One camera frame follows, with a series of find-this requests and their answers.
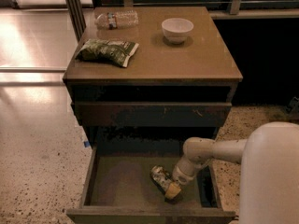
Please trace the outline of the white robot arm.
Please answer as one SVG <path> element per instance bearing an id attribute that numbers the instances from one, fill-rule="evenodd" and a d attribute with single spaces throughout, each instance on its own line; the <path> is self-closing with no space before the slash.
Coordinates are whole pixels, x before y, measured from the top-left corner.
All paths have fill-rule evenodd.
<path id="1" fill-rule="evenodd" d="M 299 224 L 299 125 L 270 122 L 242 140 L 187 139 L 165 197 L 212 159 L 241 165 L 239 224 Z"/>

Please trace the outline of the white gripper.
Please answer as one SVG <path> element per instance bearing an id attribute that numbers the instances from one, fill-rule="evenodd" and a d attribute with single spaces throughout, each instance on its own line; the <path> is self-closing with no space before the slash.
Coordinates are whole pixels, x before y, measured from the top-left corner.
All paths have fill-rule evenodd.
<path id="1" fill-rule="evenodd" d="M 176 183 L 175 182 L 170 183 L 168 188 L 166 189 L 164 196 L 168 200 L 173 200 L 180 194 L 181 192 L 180 186 L 186 186 L 194 180 L 194 175 L 184 174 L 178 166 L 174 168 L 172 172 L 172 177 Z"/>

